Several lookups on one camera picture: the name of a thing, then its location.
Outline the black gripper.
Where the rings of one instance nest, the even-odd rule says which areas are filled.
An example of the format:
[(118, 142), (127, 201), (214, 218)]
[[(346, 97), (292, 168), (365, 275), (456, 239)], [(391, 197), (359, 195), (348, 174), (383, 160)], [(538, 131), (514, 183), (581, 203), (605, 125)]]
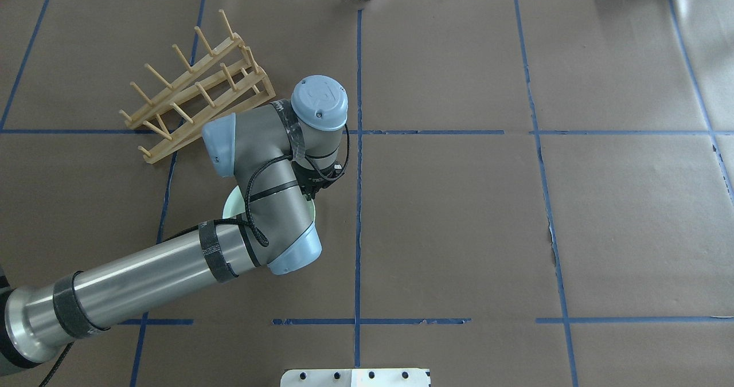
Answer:
[(327, 189), (345, 173), (346, 162), (334, 160), (328, 166), (320, 167), (320, 162), (314, 157), (304, 157), (302, 162), (292, 164), (296, 182), (307, 201), (312, 201), (318, 191)]

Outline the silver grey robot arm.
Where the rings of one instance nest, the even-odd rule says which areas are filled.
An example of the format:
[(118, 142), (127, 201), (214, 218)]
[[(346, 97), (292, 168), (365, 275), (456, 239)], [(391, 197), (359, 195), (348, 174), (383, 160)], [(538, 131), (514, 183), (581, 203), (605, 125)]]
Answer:
[(205, 124), (213, 167), (236, 178), (244, 211), (39, 290), (4, 291), (2, 375), (33, 369), (69, 343), (257, 267), (284, 275), (319, 258), (307, 199), (345, 173), (337, 155), (348, 109), (341, 83), (312, 75), (289, 99)]

